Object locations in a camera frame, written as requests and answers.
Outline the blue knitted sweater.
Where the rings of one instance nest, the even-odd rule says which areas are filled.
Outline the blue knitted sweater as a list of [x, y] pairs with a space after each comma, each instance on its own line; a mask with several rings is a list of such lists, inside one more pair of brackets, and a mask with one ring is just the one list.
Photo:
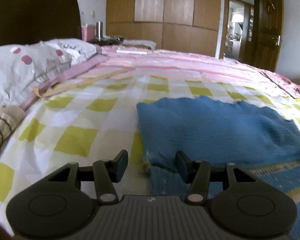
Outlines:
[[294, 200], [298, 215], [290, 237], [300, 239], [300, 131], [294, 121], [269, 107], [207, 96], [162, 98], [136, 108], [151, 194], [185, 196], [189, 186], [174, 164], [179, 150], [214, 167], [235, 163]]

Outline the yellow white checkered bedsheet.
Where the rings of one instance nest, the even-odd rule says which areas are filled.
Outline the yellow white checkered bedsheet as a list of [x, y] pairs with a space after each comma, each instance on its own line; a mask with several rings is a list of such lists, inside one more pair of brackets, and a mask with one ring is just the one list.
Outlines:
[[160, 98], [200, 95], [227, 103], [244, 100], [269, 107], [300, 131], [300, 98], [274, 84], [231, 84], [132, 75], [82, 85], [49, 100], [37, 101], [0, 152], [0, 225], [10, 226], [5, 210], [20, 191], [68, 162], [83, 166], [110, 159], [120, 150], [129, 153], [129, 166], [116, 189], [119, 194], [148, 194], [149, 161], [143, 158], [136, 106]]

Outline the beige striped knit garment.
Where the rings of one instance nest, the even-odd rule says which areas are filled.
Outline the beige striped knit garment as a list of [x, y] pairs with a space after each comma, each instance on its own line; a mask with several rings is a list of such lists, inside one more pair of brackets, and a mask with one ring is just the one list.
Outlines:
[[18, 106], [0, 106], [0, 148], [25, 118], [25, 112]]

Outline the grey pillow with pink dots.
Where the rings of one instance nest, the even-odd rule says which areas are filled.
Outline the grey pillow with pink dots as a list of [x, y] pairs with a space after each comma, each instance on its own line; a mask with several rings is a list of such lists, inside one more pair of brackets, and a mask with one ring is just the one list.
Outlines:
[[0, 106], [21, 105], [33, 87], [68, 70], [76, 73], [75, 67], [101, 53], [100, 46], [76, 38], [0, 46]]

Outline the pink striped quilt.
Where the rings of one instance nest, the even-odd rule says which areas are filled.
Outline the pink striped quilt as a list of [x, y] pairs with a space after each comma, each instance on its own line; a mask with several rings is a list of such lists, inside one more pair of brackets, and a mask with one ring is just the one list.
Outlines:
[[39, 93], [52, 86], [76, 77], [97, 78], [110, 74], [112, 79], [141, 74], [153, 74], [173, 80], [191, 83], [217, 83], [241, 86], [258, 92], [258, 98], [270, 103], [270, 99], [285, 99], [287, 108], [300, 110], [300, 85], [268, 70], [258, 69], [237, 61], [218, 60], [210, 56], [181, 53], [169, 50], [149, 50], [136, 47], [105, 46], [91, 58], [74, 64], [61, 74], [53, 74], [47, 81], [36, 85]]

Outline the pink box on nightstand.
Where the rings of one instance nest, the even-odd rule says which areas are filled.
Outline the pink box on nightstand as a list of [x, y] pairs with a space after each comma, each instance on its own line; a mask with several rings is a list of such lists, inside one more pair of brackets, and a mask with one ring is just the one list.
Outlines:
[[94, 24], [81, 25], [81, 31], [83, 41], [90, 42], [96, 37], [96, 25]]

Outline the white cloth on nightstand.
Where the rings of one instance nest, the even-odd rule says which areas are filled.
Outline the white cloth on nightstand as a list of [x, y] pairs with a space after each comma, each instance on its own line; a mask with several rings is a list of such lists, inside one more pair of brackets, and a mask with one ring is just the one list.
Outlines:
[[122, 41], [123, 46], [133, 46], [133, 47], [140, 47], [140, 48], [148, 48], [151, 50], [156, 50], [157, 44], [154, 41], [150, 40], [128, 40], [124, 39]]

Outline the dark brown headboard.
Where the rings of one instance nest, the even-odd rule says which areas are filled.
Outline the dark brown headboard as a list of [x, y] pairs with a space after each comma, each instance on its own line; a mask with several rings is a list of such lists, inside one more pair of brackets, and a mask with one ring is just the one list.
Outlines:
[[0, 46], [81, 37], [77, 0], [0, 0]]

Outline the brown wooden wardrobe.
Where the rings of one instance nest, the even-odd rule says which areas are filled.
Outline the brown wooden wardrobe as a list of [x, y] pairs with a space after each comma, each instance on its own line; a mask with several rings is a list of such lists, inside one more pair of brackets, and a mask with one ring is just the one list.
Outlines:
[[107, 0], [106, 34], [223, 57], [227, 0]]

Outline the brown wooden door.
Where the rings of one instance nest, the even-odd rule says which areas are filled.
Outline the brown wooden door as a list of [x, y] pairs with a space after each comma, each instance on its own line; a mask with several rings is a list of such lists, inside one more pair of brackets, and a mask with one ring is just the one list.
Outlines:
[[274, 72], [277, 68], [283, 29], [283, 0], [260, 0], [258, 39], [254, 65]]

